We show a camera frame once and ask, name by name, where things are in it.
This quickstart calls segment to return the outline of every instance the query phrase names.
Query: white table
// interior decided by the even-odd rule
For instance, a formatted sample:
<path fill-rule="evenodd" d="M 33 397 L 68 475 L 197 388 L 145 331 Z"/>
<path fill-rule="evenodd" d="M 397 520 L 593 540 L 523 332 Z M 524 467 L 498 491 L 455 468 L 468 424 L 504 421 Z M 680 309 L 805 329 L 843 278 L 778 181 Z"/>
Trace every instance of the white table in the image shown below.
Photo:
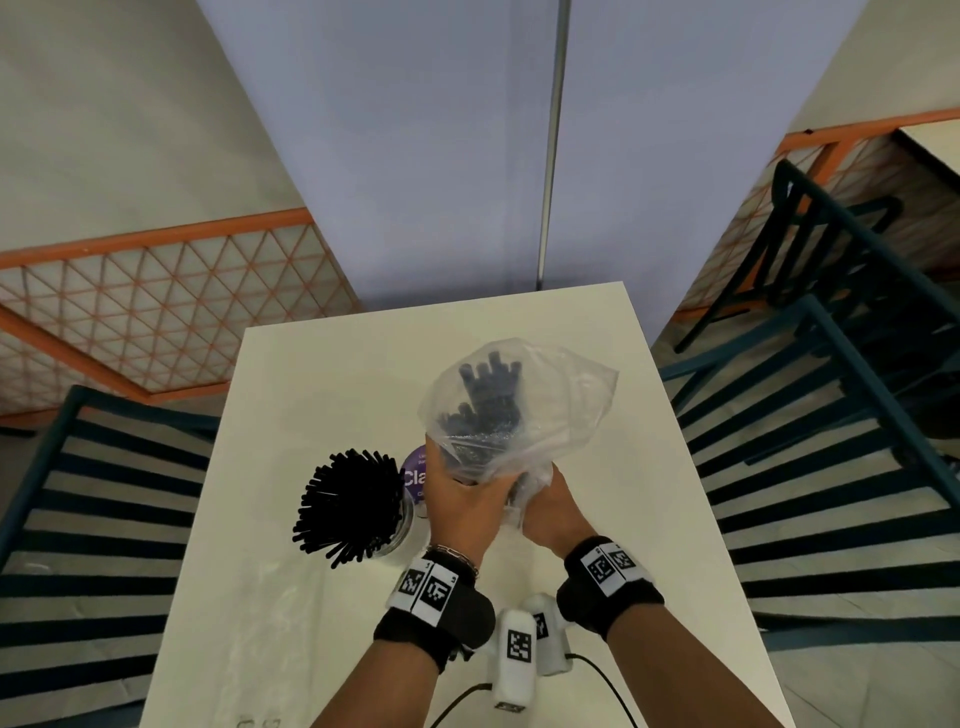
<path fill-rule="evenodd" d="M 514 336 L 620 371 L 596 436 L 559 463 L 570 488 L 596 527 L 654 574 L 673 614 L 793 725 L 627 293 L 609 283 L 248 330 L 143 728 L 214 725 L 215 716 L 265 699 L 283 703 L 283 728 L 309 723 L 370 643 L 399 568 L 364 562 L 331 571 L 322 555 L 301 554 L 290 537 L 306 480 L 331 452 L 368 448 L 405 458 L 422 442 L 417 407 L 437 374 L 488 341 Z M 274 565 L 266 592 L 252 594 L 258 571 Z M 504 530 L 479 586 L 499 609 L 553 593 L 563 579 L 558 559 Z M 570 641 L 609 674 L 638 717 L 599 638 L 575 627 Z M 483 655 L 450 666 L 430 720 L 484 680 Z M 493 710 L 487 693 L 472 695 L 447 724 L 626 724 L 582 663 L 540 679 L 537 691 L 521 716 Z"/>
<path fill-rule="evenodd" d="M 900 133 L 960 175 L 960 119 L 900 127 Z"/>

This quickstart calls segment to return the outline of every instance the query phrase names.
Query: white device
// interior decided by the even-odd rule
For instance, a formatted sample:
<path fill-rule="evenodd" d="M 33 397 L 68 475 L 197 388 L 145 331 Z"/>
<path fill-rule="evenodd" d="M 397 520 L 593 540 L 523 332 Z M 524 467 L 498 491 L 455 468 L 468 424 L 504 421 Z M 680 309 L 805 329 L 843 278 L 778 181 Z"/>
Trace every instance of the white device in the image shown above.
<path fill-rule="evenodd" d="M 481 649 L 492 653 L 493 706 L 522 713 L 533 705 L 537 681 L 537 622 L 533 615 L 520 609 L 503 610 L 493 637 Z"/>
<path fill-rule="evenodd" d="M 570 651 L 566 628 L 571 622 L 560 614 L 557 600 L 543 593 L 535 594 L 524 599 L 520 609 L 533 615 L 537 624 L 537 675 L 570 672 L 573 661 L 566 657 Z"/>

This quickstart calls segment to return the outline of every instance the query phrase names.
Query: black cable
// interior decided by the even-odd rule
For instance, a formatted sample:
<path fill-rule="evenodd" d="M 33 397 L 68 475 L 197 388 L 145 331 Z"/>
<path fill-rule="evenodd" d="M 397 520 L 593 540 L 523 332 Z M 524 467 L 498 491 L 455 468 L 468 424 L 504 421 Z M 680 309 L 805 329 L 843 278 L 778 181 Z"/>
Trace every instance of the black cable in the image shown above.
<path fill-rule="evenodd" d="M 446 706 L 446 710 L 440 713 L 440 716 L 436 720 L 430 723 L 430 728 L 437 728 L 437 726 L 440 725 L 440 722 L 450 714 L 450 711 L 452 711 L 454 708 L 460 705 L 460 701 L 463 700 L 472 692 L 491 691 L 491 690 L 493 690 L 493 683 L 477 683 L 472 688 L 467 688 L 466 690 L 460 693 L 460 695 L 457 697 L 456 700 L 454 700 L 452 703 Z"/>
<path fill-rule="evenodd" d="M 625 702 L 623 702 L 623 698 L 620 697 L 620 693 L 616 691 L 616 688 L 613 686 L 613 683 L 610 681 L 610 678 L 608 678 L 608 677 L 603 673 L 603 670 L 602 670 L 602 669 L 600 669 L 597 665 L 595 665 L 593 662 L 591 662 L 590 660 L 588 660 L 588 659 L 587 659 L 586 657 L 584 657 L 583 655 L 578 655 L 578 654 L 576 654 L 575 652 L 567 652 L 566 655 L 565 655 L 565 657 L 566 657 L 567 660 L 583 660 L 585 663 L 587 663 L 587 664 L 590 665 L 593 669 L 595 669 L 597 672 L 599 672 L 599 673 L 600 673 L 600 677 L 602 677 L 602 678 L 604 679 L 604 682 L 607 683 L 607 686 L 613 691 L 613 694 L 616 695 L 616 699 L 620 701 L 620 707 L 622 707 L 622 708 L 623 708 L 623 712 L 627 714 L 627 717 L 630 719 L 631 725 L 633 725 L 634 728 L 637 728 L 636 721 L 634 720 L 634 717 L 630 715 L 630 709 L 627 708 L 627 704 L 626 704 Z"/>

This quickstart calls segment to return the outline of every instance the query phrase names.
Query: vertical metal trim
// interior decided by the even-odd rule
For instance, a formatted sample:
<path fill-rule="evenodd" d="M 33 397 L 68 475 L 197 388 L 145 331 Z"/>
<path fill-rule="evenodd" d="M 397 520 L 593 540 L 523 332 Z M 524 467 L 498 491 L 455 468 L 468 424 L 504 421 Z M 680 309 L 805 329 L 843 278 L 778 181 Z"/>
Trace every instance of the vertical metal trim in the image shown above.
<path fill-rule="evenodd" d="M 570 2 L 560 0 L 557 9 L 557 44 L 553 55 L 553 89 L 550 93 L 550 126 L 546 142 L 546 172 L 543 175 L 543 207 L 540 209 L 540 253 L 537 258 L 537 288 L 543 290 L 546 267 L 546 241 L 550 232 L 550 204 L 553 201 L 553 172 L 557 163 L 557 134 L 560 131 L 560 106 L 564 98 L 566 39 L 570 30 Z"/>

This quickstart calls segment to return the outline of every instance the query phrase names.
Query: person's left hand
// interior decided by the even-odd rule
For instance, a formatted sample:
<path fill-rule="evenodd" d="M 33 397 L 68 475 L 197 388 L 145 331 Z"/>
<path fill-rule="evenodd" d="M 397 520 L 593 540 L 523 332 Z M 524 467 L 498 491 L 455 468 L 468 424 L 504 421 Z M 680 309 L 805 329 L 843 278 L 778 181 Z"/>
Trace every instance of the person's left hand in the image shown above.
<path fill-rule="evenodd" d="M 423 499 L 430 519 L 430 543 L 466 556 L 479 569 L 503 518 L 503 506 L 518 474 L 489 483 L 464 485 L 446 471 L 440 446 L 426 438 Z"/>

